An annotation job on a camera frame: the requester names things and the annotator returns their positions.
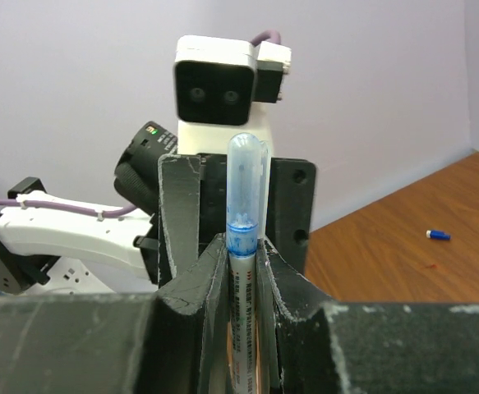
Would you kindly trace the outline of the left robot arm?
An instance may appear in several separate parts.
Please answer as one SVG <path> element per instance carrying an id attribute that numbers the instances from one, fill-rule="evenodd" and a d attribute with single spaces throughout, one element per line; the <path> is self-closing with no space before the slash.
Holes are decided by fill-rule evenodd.
<path id="1" fill-rule="evenodd" d="M 106 293 L 94 261 L 161 287 L 200 261 L 227 225 L 227 159 L 178 152 L 177 137 L 146 123 L 123 152 L 114 185 L 131 200 L 115 208 L 49 195 L 28 177 L 0 200 L 0 291 Z"/>

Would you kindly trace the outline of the white pen with printed text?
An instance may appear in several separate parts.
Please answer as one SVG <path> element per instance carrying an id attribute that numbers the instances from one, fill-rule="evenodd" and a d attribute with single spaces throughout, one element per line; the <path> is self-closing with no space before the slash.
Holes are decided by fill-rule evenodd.
<path id="1" fill-rule="evenodd" d="M 257 393 L 255 261 L 255 255 L 229 255 L 234 393 Z"/>

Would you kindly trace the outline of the clear blue-stained pen cap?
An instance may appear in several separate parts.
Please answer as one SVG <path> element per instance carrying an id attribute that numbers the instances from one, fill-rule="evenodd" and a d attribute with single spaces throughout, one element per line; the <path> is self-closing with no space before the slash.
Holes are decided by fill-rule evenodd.
<path id="1" fill-rule="evenodd" d="M 241 133 L 228 143 L 226 240 L 228 252 L 251 256 L 265 234 L 270 151 L 255 135 Z"/>

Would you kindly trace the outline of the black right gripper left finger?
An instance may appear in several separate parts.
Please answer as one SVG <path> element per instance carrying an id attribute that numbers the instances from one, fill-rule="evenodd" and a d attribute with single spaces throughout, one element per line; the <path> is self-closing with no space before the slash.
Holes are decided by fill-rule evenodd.
<path id="1" fill-rule="evenodd" d="M 155 293 L 0 297 L 0 393 L 226 393 L 217 235 Z"/>

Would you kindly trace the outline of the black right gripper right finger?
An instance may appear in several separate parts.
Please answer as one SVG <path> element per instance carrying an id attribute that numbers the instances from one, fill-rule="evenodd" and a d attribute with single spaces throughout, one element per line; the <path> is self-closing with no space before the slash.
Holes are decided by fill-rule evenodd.
<path id="1" fill-rule="evenodd" d="M 479 393 L 479 304 L 341 302 L 270 241 L 256 261 L 262 393 Z"/>

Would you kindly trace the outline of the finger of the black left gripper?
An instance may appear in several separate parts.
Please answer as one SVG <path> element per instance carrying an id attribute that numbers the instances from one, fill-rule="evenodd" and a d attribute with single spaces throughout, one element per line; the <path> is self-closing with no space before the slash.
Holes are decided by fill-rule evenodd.
<path id="1" fill-rule="evenodd" d="M 159 285 L 199 256 L 200 157 L 164 155 L 159 160 Z"/>

